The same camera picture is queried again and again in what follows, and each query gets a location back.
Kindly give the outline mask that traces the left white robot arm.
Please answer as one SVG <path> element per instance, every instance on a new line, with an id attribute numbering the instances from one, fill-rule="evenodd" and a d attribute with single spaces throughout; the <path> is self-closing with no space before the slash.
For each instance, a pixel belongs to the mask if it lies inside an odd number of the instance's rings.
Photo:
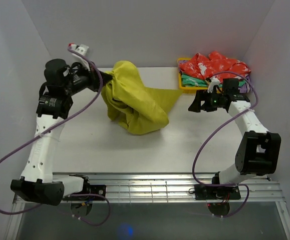
<path id="1" fill-rule="evenodd" d="M 64 128 L 62 121 L 68 120 L 72 96 L 84 89 L 98 92 L 100 84 L 107 84 L 112 76 L 79 62 L 68 65 L 59 58 L 46 63 L 44 76 L 46 81 L 41 86 L 36 110 L 36 140 L 20 178 L 12 180 L 11 190 L 27 202 L 57 206 L 72 194 L 85 200 L 91 193 L 86 176 L 53 178 L 53 160 Z"/>

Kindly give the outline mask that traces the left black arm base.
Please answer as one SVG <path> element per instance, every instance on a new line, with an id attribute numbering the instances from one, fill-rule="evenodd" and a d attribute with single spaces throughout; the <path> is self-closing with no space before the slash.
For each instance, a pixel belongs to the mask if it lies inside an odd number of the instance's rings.
<path id="1" fill-rule="evenodd" d="M 106 196 L 106 185 L 94 185 L 94 184 L 85 184 L 83 189 L 80 192 L 75 192 L 70 195 L 67 195 L 63 198 L 64 201 L 102 201 L 103 199 L 98 196 L 90 196 L 92 195 L 101 195 L 103 197 Z"/>

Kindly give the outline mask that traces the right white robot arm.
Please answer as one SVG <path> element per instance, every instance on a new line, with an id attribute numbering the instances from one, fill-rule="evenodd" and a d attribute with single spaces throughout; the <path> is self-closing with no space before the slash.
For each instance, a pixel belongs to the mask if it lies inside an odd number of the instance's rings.
<path id="1" fill-rule="evenodd" d="M 246 94 L 238 89 L 238 79 L 226 78 L 222 88 L 212 84 L 212 90 L 198 90 L 190 112 L 213 112 L 225 109 L 231 118 L 218 127 L 208 140 L 231 122 L 235 122 L 242 135 L 235 155 L 234 164 L 215 174 L 211 187 L 211 194 L 223 198 L 229 192 L 229 187 L 255 176 L 264 176 L 276 171 L 281 145 L 281 137 L 270 132 L 253 111 L 255 106 L 250 103 Z"/>

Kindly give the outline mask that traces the yellow-green trousers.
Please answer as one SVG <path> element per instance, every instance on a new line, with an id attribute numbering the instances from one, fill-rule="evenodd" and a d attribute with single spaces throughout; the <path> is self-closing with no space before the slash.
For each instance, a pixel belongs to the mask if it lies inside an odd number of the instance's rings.
<path id="1" fill-rule="evenodd" d="M 101 91 L 107 116 L 133 135 L 144 135 L 166 127 L 168 114 L 182 95 L 179 89 L 146 87 L 137 67 L 127 60 L 108 71 L 113 79 Z"/>

